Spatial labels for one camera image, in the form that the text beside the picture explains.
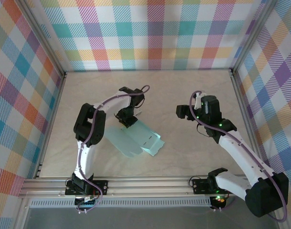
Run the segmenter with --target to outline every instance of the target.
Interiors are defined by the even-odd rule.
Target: light blue plastic folder
[[[129,128],[109,127],[104,136],[127,157],[139,155],[143,150],[154,156],[164,144],[159,134],[139,120]]]

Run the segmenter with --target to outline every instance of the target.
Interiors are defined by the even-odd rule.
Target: aluminum frame
[[[268,0],[265,3],[261,14],[259,15],[258,19],[255,22],[255,26],[252,28],[252,30],[250,32],[250,35],[247,39],[246,44],[244,45],[241,53],[239,54],[239,56],[237,58],[237,61],[233,67],[234,72],[236,72],[243,64],[244,60],[247,57],[247,54],[249,53],[253,44],[255,43],[256,39],[258,38],[265,22],[267,21],[268,17],[270,16],[270,13],[275,8],[277,2],[278,2],[278,0]]]
[[[216,194],[195,195],[193,188],[189,186],[188,181],[191,176],[156,176],[156,177],[95,177],[95,180],[108,180],[108,192],[103,197],[104,200],[112,199],[173,199],[184,198],[186,200],[204,199],[202,207],[209,207],[209,197],[215,197]],[[54,199],[72,200],[75,197],[65,196],[65,182],[67,178],[37,178],[24,181],[19,198],[22,199],[19,215],[13,228],[22,229],[27,219],[28,210],[32,207],[33,200],[37,202],[42,200]]]
[[[235,90],[235,94],[237,97],[237,102],[239,103],[239,108],[240,108],[241,114],[243,116],[243,121],[244,121],[244,125],[246,128],[247,134],[248,134],[249,142],[251,144],[251,148],[262,160],[262,156],[260,153],[258,142],[257,142],[255,133],[254,133],[253,128],[252,128],[251,119],[250,119],[248,112],[247,112],[247,106],[244,103],[243,96],[240,92],[240,87],[239,87],[237,79],[236,79],[237,72],[233,72],[232,70],[229,70],[229,75],[230,75],[231,83],[232,83],[233,88]]]
[[[63,91],[64,91],[65,81],[66,81],[66,76],[64,76],[64,78],[62,78],[61,82],[60,82],[59,92],[58,92],[58,95],[57,95],[57,98],[56,98],[55,107],[53,108],[51,121],[50,121],[50,123],[48,125],[46,135],[44,136],[43,146],[42,146],[42,148],[40,150],[39,157],[38,157],[38,160],[37,160],[37,163],[36,163],[36,166],[35,166],[36,169],[34,170],[34,173],[33,173],[33,178],[34,179],[39,177],[39,174],[40,174],[40,171],[41,171],[41,167],[43,165],[45,153],[46,153],[46,150],[48,148],[48,144],[49,144],[49,140],[50,140],[50,137],[51,137],[53,125],[54,125],[56,114],[57,114],[57,111],[58,111],[58,106],[59,106],[60,99],[61,99],[61,96],[62,96]]]
[[[50,58],[51,62],[53,63],[54,67],[56,67],[57,73],[61,76],[65,76],[65,69],[62,67],[57,55],[53,51],[53,48],[49,44],[40,24],[36,20],[29,4],[26,0],[15,0],[17,5],[19,6],[20,10],[22,11],[23,15],[25,16],[26,20],[30,24],[34,34],[36,35],[39,43],[42,45],[43,49],[46,51],[48,57]]]

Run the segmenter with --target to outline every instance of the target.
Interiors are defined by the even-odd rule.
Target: plaid wallpaper
[[[28,0],[67,70],[228,69],[265,0]]]
[[[239,75],[261,154],[291,184],[291,0],[278,2]]]
[[[60,80],[14,0],[0,1],[0,229],[34,172]]]

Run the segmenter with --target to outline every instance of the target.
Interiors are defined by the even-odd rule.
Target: black mounting bracket
[[[103,192],[103,196],[107,195],[108,181],[107,180],[92,180],[91,183],[97,185]],[[93,193],[98,196],[100,193],[96,188],[93,188]],[[66,183],[65,196],[84,196],[85,192],[77,186],[72,180],[68,180]]]
[[[217,189],[213,191],[210,188],[209,182],[207,179],[193,179],[192,180],[192,188],[193,188],[193,194],[199,195],[199,194],[228,194],[229,192],[224,189]]]
[[[136,94],[141,93],[142,90],[136,88],[135,90],[132,90],[128,87],[122,87],[119,89],[120,92],[125,92],[127,94]],[[130,104],[128,107],[125,107],[115,115],[116,118],[119,120],[120,123],[122,123],[126,128],[132,126],[135,124],[135,122],[138,120],[134,116],[134,109],[136,106],[138,106],[143,100],[145,99],[144,95],[132,95],[130,99]]]

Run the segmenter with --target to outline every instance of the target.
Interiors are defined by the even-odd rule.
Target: beige table surface
[[[138,119],[165,142],[157,155],[143,152],[125,157],[106,138],[97,145],[95,176],[206,175],[225,167],[243,174],[232,157],[212,138],[196,131],[196,122],[179,119],[176,106],[188,104],[195,90],[215,95],[224,118],[230,119],[249,144],[248,135],[227,71],[131,71],[69,73],[57,111],[40,177],[70,177],[76,166],[77,143],[73,126],[84,103],[104,101],[123,86],[149,84]],[[116,118],[107,127],[121,126]]]

